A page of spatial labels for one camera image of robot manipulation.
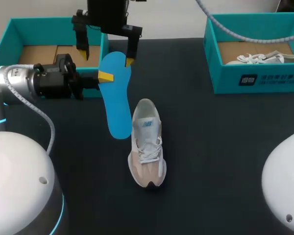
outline sneaker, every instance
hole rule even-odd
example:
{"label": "sneaker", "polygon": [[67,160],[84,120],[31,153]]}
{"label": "sneaker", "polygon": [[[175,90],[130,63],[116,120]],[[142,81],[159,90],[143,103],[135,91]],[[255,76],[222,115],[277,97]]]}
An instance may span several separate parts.
{"label": "sneaker", "polygon": [[243,65],[243,64],[284,64],[294,63],[294,55],[282,54],[279,51],[271,52],[267,55],[248,54],[248,57],[240,55],[237,60],[227,63],[227,65]]}
{"label": "sneaker", "polygon": [[167,173],[163,159],[161,121],[149,99],[142,99],[133,114],[132,151],[128,166],[136,183],[144,188],[157,188]]}

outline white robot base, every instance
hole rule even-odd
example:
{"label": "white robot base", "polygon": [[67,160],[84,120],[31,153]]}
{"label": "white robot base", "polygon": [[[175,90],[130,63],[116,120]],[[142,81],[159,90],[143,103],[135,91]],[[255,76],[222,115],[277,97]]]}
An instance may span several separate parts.
{"label": "white robot base", "polygon": [[0,235],[67,235],[68,225],[46,151],[26,136],[0,132]]}
{"label": "white robot base", "polygon": [[275,217],[294,232],[294,135],[269,155],[263,169],[262,189]]}

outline shoe insole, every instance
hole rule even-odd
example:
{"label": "shoe insole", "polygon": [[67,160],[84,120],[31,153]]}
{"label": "shoe insole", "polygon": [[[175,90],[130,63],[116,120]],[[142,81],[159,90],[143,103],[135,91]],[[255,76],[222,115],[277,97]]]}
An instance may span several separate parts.
{"label": "shoe insole", "polygon": [[116,139],[126,139],[132,132],[132,117],[127,100],[131,66],[125,67],[126,56],[112,52],[104,57],[99,71],[114,75],[113,82],[100,83],[99,88],[107,113],[108,127]]}

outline shoelace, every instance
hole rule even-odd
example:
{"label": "shoelace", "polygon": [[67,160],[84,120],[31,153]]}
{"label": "shoelace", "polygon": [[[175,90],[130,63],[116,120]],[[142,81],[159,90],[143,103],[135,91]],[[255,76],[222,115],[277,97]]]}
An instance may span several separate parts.
{"label": "shoelace", "polygon": [[257,55],[248,54],[248,55],[249,55],[248,57],[240,55],[239,57],[237,57],[237,59],[247,64],[263,63],[263,60],[266,59],[265,55],[263,54],[257,54]]}
{"label": "shoelace", "polygon": [[[158,137],[157,139],[159,142],[158,143],[152,143],[152,142],[145,142],[142,147],[137,146],[137,141],[136,141],[136,147],[139,151],[139,158],[140,158],[140,163],[152,163],[158,161],[160,158],[158,157],[159,152],[161,151],[161,145],[162,145],[162,139],[161,137]],[[153,146],[151,150],[146,150],[146,145],[150,144]]]}

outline cardboard insert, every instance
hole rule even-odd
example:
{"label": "cardboard insert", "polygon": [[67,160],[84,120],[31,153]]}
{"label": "cardboard insert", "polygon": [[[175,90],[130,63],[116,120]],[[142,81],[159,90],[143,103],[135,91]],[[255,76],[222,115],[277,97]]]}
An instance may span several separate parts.
{"label": "cardboard insert", "polygon": [[288,43],[275,43],[275,44],[259,44],[248,42],[220,42],[218,43],[219,51],[221,54],[222,62],[224,65],[237,60],[237,57],[248,54],[268,54],[275,50],[282,54],[293,55],[293,52]]}
{"label": "cardboard insert", "polygon": [[19,64],[51,65],[58,54],[70,54],[78,68],[98,67],[100,46],[89,46],[89,59],[85,61],[76,46],[24,46]]}

